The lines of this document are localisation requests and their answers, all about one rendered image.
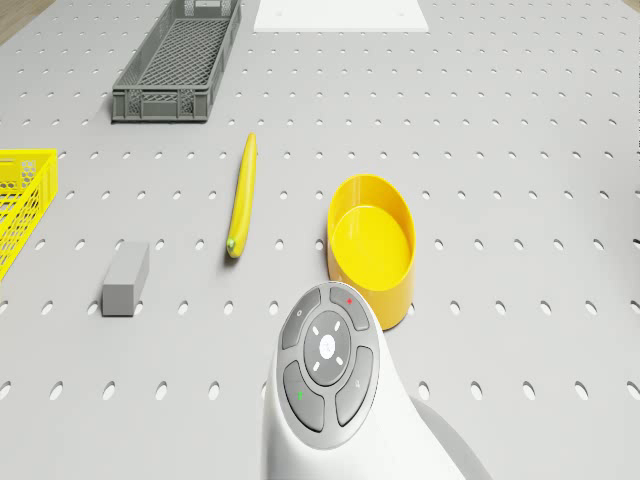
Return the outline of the yellow basket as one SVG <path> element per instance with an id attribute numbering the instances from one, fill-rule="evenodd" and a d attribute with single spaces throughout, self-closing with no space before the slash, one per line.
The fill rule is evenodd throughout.
<path id="1" fill-rule="evenodd" d="M 0 282 L 57 191 L 55 149 L 0 150 Z"/>

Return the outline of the dark grey basket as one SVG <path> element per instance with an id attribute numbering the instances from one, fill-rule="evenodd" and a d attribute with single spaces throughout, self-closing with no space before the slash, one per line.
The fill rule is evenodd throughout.
<path id="1" fill-rule="evenodd" d="M 241 22 L 239 0 L 171 0 L 112 89 L 114 122 L 206 122 Z"/>

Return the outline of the grey cube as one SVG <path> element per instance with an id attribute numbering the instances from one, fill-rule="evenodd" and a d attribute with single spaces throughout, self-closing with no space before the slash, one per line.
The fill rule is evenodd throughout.
<path id="1" fill-rule="evenodd" d="M 133 316 L 149 273 L 149 244 L 125 241 L 111 261 L 102 287 L 104 316 Z"/>

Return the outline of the banana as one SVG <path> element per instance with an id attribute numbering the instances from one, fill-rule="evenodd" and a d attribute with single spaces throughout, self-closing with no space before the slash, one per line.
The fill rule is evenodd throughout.
<path id="1" fill-rule="evenodd" d="M 239 258 L 246 246 L 252 212 L 257 161 L 256 135 L 251 132 L 245 144 L 238 174 L 230 229 L 226 242 L 231 258 Z"/>

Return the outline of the white board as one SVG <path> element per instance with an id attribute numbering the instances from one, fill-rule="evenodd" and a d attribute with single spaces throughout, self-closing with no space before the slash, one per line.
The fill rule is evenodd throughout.
<path id="1" fill-rule="evenodd" d="M 428 32 L 417 0 L 260 0 L 255 32 Z"/>

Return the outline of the yellow bowl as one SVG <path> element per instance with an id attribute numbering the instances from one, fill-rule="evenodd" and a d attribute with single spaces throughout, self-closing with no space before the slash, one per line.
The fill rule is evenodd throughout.
<path id="1" fill-rule="evenodd" d="M 337 188 L 327 214 L 329 277 L 354 287 L 383 330 L 413 302 L 416 248 L 411 211 L 389 181 L 357 174 Z"/>

